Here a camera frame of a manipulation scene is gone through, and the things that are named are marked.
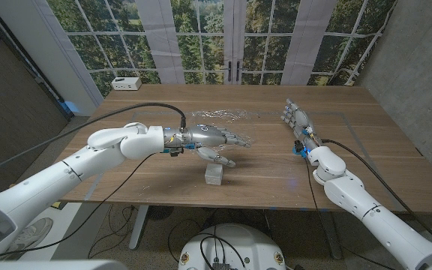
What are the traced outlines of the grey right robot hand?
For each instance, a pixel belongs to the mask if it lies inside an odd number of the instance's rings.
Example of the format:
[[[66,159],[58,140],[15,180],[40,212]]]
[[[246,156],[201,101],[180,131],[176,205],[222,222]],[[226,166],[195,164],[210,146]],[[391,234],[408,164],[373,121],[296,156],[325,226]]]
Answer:
[[[295,138],[309,152],[323,144],[307,113],[289,98],[286,100],[286,106],[280,118],[290,126]]]

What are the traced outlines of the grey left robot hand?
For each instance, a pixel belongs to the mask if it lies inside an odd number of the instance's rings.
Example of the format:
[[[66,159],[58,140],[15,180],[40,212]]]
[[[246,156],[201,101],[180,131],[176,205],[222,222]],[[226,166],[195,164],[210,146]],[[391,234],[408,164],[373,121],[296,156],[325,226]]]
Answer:
[[[185,128],[163,129],[164,149],[171,155],[178,155],[185,149],[193,149],[198,156],[206,161],[234,167],[236,163],[212,149],[222,145],[236,145],[250,148],[251,144],[238,134],[225,127],[216,127],[207,124],[197,124]]]

